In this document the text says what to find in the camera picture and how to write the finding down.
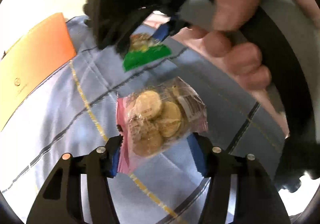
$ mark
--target light blue fabric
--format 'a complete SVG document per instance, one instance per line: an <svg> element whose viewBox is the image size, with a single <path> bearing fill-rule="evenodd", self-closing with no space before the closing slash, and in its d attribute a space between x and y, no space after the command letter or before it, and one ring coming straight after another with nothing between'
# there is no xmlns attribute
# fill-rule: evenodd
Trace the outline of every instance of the light blue fabric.
<svg viewBox="0 0 320 224"><path fill-rule="evenodd" d="M245 122L255 100L244 92L226 74L193 50L167 39L172 56L124 72L122 60L113 47L98 50L92 32L84 24L85 16L67 22L77 56L73 59L81 88L92 105L92 112L108 137L117 136L115 108L117 95L126 96L148 85L156 85L175 76L189 83L207 105L209 132L215 145L227 148ZM136 32L153 33L141 26ZM263 109L260 111L260 129L268 128L268 137L282 147L284 136L279 126ZM256 131L252 138L265 142ZM72 79L68 64L46 79L17 109L0 133L0 190L17 215L26 222L28 213L44 180L61 157L90 153L105 142L85 110ZM242 147L237 155L253 153L273 177L280 154L273 146L265 149ZM188 223L197 223L208 189L197 172L188 142L181 141L168 151L150 159L135 174ZM120 223L169 223L170 217L142 193L132 180L118 174L109 179L110 192ZM90 221L86 179L82 178L84 216ZM196 195L185 200L196 190Z"/></svg>

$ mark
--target metal bolt head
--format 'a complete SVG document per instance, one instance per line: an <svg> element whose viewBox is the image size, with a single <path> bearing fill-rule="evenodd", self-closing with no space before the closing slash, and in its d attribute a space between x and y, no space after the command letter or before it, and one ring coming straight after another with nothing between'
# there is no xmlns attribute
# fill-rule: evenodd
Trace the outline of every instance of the metal bolt head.
<svg viewBox="0 0 320 224"><path fill-rule="evenodd" d="M253 154L247 154L247 159L253 161L256 157Z"/></svg>
<svg viewBox="0 0 320 224"><path fill-rule="evenodd" d="M212 152L214 152L216 154L221 153L221 148L220 147L213 147Z"/></svg>
<svg viewBox="0 0 320 224"><path fill-rule="evenodd" d="M62 155L63 160L68 160L70 157L71 157L71 155L69 153L65 153Z"/></svg>
<svg viewBox="0 0 320 224"><path fill-rule="evenodd" d="M97 151L97 153L102 154L102 153L104 153L106 151L106 148L105 147L98 147L96 149L96 151Z"/></svg>

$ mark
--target pink packaging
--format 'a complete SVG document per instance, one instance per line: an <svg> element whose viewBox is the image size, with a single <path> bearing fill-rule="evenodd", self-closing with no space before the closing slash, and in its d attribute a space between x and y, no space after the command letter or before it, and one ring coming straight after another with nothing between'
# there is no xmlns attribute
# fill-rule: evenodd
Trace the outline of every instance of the pink packaging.
<svg viewBox="0 0 320 224"><path fill-rule="evenodd" d="M190 133L208 129L205 104L180 77L118 98L116 123L123 136L118 172L125 174Z"/></svg>

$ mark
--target green snack wrapper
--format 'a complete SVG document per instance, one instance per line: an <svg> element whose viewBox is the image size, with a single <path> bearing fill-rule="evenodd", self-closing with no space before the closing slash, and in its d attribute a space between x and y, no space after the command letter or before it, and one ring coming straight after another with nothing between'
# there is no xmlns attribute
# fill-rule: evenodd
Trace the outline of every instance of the green snack wrapper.
<svg viewBox="0 0 320 224"><path fill-rule="evenodd" d="M149 34L132 35L129 52L124 57L123 68L130 71L171 54L170 48Z"/></svg>

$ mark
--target dark stripe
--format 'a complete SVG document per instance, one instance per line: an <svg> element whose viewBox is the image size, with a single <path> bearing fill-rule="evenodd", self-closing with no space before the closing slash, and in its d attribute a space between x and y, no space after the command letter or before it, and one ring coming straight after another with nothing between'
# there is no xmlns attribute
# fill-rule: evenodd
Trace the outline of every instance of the dark stripe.
<svg viewBox="0 0 320 224"><path fill-rule="evenodd" d="M228 154L231 154L233 152L233 150L235 149L235 147L238 144L238 142L240 141L241 137L243 136L243 134L245 133L245 131L249 127L251 120L252 120L253 116L255 115L255 113L257 112L259 107L260 107L260 103L256 102L255 105L253 106L253 108L251 109L251 111L249 112L247 119L245 120L243 125L240 127L240 129L238 130L238 132L236 133L235 137L232 139L230 144L228 145L228 147L226 149L226 152Z"/></svg>
<svg viewBox="0 0 320 224"><path fill-rule="evenodd" d="M18 178L19 178L20 176L22 176L27 170L29 170L29 166L27 166L25 169L23 169L22 172L19 173L19 175L18 175L12 182L14 183L15 181L17 181Z"/></svg>
<svg viewBox="0 0 320 224"><path fill-rule="evenodd" d="M319 167L320 150L316 147L309 87L290 44L261 7L240 31L249 42L260 48L262 62L269 68L284 105L290 138L284 142L274 183L277 189L290 187L291 183L299 182L306 169L316 170Z"/></svg>
<svg viewBox="0 0 320 224"><path fill-rule="evenodd" d="M128 79L124 80L123 82L121 82L120 84L114 86L111 90L108 90L106 91L104 94L100 95L98 98L96 98L95 100L93 100L91 103L90 103L90 106L92 106L93 104L95 104L96 102L98 102L99 100L101 100L104 96L108 95L110 92L113 92L114 90L116 90L117 88L121 87L122 85L124 85L125 83L127 83L128 81L132 80L133 78L141 75L143 72L145 71L150 71L158 66L160 66L161 64L163 64L165 61L169 60L169 59L175 59L175 58L178 58L181 54L183 54L188 48L183 48L177 55L175 56L172 56L172 57L168 57L168 58L165 58L163 59L161 62L155 64L154 66L151 66L151 67L146 67L144 70L140 71L140 72L137 72L135 74L133 74L132 76L130 76ZM47 145L46 147L44 147L43 149L41 149L40 153L38 156L36 156L35 159L33 159L30 163L30 166L34 166L36 162L39 161L39 159L41 158L42 155L44 155L45 153L49 152L52 145L58 141L59 139L61 139L63 137L63 135L68 131L68 129L70 128L70 126L74 123L74 121L84 112L86 111L86 108L84 108L82 111L80 111L78 114L75 115L75 117L72 119L72 121L70 122L70 124L63 130L61 131L59 134L57 134L52 142ZM24 174L26 171L22 171L16 178L15 180L17 180L22 174Z"/></svg>
<svg viewBox="0 0 320 224"><path fill-rule="evenodd" d="M311 123L313 130L309 134L315 140L314 114L308 84L285 36L261 7L240 31L262 52L262 62L269 68L284 105L290 135L301 135L307 128L310 129Z"/></svg>
<svg viewBox="0 0 320 224"><path fill-rule="evenodd" d="M80 17L80 16L75 16L73 18L70 18L68 21L66 21L66 24L68 24L69 22L71 22L72 20L74 20L75 18Z"/></svg>
<svg viewBox="0 0 320 224"><path fill-rule="evenodd" d="M209 178L203 178L199 186L186 198L178 207L175 208L174 212L180 216L185 212L197 199L203 194L205 187L209 184ZM174 221L171 215L167 215L162 220L158 221L156 224L168 224Z"/></svg>

